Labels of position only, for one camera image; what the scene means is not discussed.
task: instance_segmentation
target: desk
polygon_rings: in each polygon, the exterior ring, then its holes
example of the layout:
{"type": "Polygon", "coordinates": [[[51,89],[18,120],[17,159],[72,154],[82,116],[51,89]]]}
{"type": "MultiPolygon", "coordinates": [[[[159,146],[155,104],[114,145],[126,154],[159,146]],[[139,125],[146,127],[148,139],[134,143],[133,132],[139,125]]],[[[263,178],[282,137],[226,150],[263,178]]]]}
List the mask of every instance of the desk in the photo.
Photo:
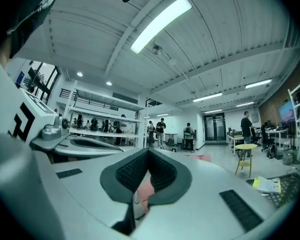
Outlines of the desk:
{"type": "Polygon", "coordinates": [[[164,134],[164,141],[167,144],[169,139],[173,139],[173,144],[178,144],[177,141],[178,133],[165,133],[164,134]]]}
{"type": "Polygon", "coordinates": [[[244,137],[240,138],[234,138],[230,135],[228,135],[229,141],[228,141],[228,146],[231,148],[232,142],[233,142],[233,153],[236,151],[236,141],[242,141],[244,140],[244,137]]]}
{"type": "Polygon", "coordinates": [[[266,130],[265,133],[267,133],[268,136],[270,134],[275,134],[275,135],[279,134],[279,148],[280,148],[281,147],[281,134],[286,133],[287,131],[288,131],[288,129],[285,129],[285,130],[266,130]]]}

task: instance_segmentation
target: wooden stool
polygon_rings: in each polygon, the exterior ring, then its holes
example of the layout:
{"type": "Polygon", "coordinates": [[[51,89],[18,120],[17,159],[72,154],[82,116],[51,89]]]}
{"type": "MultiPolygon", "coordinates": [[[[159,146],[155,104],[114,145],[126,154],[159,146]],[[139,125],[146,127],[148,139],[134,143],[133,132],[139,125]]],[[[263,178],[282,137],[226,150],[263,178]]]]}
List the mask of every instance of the wooden stool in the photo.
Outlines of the wooden stool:
{"type": "Polygon", "coordinates": [[[246,153],[244,153],[243,161],[241,161],[241,158],[242,158],[243,150],[251,150],[251,149],[254,149],[254,148],[256,148],[256,147],[257,147],[256,144],[240,144],[240,145],[236,145],[236,146],[235,146],[236,149],[240,149],[240,150],[241,150],[241,154],[240,154],[239,161],[238,161],[238,165],[237,165],[237,167],[236,167],[236,170],[235,170],[235,174],[234,174],[234,175],[237,175],[239,166],[241,166],[241,170],[243,169],[243,167],[250,166],[249,178],[251,177],[252,151],[251,151],[251,154],[250,154],[250,162],[245,161],[246,153]]]}

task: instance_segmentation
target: table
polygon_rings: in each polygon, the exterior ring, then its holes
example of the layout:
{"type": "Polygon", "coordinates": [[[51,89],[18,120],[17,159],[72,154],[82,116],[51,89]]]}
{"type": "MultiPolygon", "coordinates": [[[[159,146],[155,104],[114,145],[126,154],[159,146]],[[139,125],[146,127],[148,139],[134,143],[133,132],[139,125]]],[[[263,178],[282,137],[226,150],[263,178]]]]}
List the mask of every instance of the table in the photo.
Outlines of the table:
{"type": "MultiPolygon", "coordinates": [[[[240,150],[251,150],[251,149],[254,149],[256,147],[257,147],[256,144],[240,144],[240,145],[235,146],[234,148],[237,148],[237,149],[240,149],[240,150]]],[[[234,175],[237,175],[239,166],[241,166],[241,170],[243,169],[243,167],[249,166],[250,167],[249,178],[250,178],[251,177],[251,168],[252,168],[252,152],[250,154],[250,162],[245,161],[246,153],[244,153],[243,161],[241,161],[242,154],[243,154],[243,152],[241,153],[241,155],[239,157],[238,165],[236,166],[236,170],[235,170],[234,175]]]]}
{"type": "Polygon", "coordinates": [[[229,141],[228,141],[228,146],[231,148],[232,142],[233,142],[233,153],[236,151],[236,141],[242,141],[244,140],[244,137],[240,138],[234,138],[230,135],[228,135],[229,141]]]}
{"type": "Polygon", "coordinates": [[[177,135],[178,133],[165,133],[164,135],[164,141],[167,144],[169,139],[173,139],[173,144],[177,144],[177,135]]]}
{"type": "Polygon", "coordinates": [[[286,133],[288,131],[288,129],[284,129],[284,130],[266,130],[265,133],[268,134],[268,136],[270,134],[279,134],[279,148],[281,147],[281,134],[286,133]]]}

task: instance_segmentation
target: man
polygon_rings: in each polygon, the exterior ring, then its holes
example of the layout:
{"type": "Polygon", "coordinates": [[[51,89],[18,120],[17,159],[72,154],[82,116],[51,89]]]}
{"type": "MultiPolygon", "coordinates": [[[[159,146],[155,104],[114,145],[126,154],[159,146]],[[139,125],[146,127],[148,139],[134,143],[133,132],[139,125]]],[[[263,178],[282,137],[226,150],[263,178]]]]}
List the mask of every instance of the man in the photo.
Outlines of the man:
{"type": "MultiPolygon", "coordinates": [[[[117,134],[122,134],[123,131],[120,129],[121,127],[126,127],[127,125],[125,123],[121,123],[120,121],[116,120],[113,122],[113,128],[116,129],[115,132],[117,134]]],[[[121,137],[116,137],[115,139],[115,145],[121,146],[121,137]]]]}
{"type": "Polygon", "coordinates": [[[158,132],[158,148],[161,150],[164,149],[164,129],[166,129],[166,124],[164,123],[164,119],[161,118],[160,122],[156,124],[156,131],[158,132]]]}
{"type": "MultiPolygon", "coordinates": [[[[244,144],[251,144],[251,131],[250,128],[256,128],[252,125],[252,122],[249,120],[249,112],[244,112],[244,118],[241,120],[241,130],[242,130],[242,136],[244,139],[244,144]]],[[[251,149],[244,150],[242,153],[242,157],[244,157],[244,154],[248,152],[247,158],[251,155],[251,149]]]]}
{"type": "Polygon", "coordinates": [[[188,122],[186,124],[186,128],[183,129],[184,132],[184,140],[185,140],[185,144],[184,144],[184,152],[187,152],[188,149],[188,145],[190,143],[190,147],[191,147],[191,153],[194,153],[194,134],[195,134],[195,130],[190,127],[190,123],[188,122]]]}

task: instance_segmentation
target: office chair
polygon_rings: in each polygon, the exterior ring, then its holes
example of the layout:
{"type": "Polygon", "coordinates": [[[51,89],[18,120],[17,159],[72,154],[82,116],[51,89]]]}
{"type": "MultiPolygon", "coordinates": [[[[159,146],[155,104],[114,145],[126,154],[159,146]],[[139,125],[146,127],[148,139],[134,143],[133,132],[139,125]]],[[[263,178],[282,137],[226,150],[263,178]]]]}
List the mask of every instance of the office chair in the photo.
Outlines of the office chair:
{"type": "Polygon", "coordinates": [[[262,146],[263,148],[261,151],[266,150],[269,145],[273,144],[275,142],[274,138],[270,138],[270,136],[267,135],[265,126],[261,126],[261,134],[262,134],[262,146]]]}
{"type": "Polygon", "coordinates": [[[251,128],[251,134],[252,134],[252,138],[251,138],[252,144],[256,144],[260,146],[260,143],[258,141],[261,139],[261,137],[256,136],[255,129],[251,128]]]}

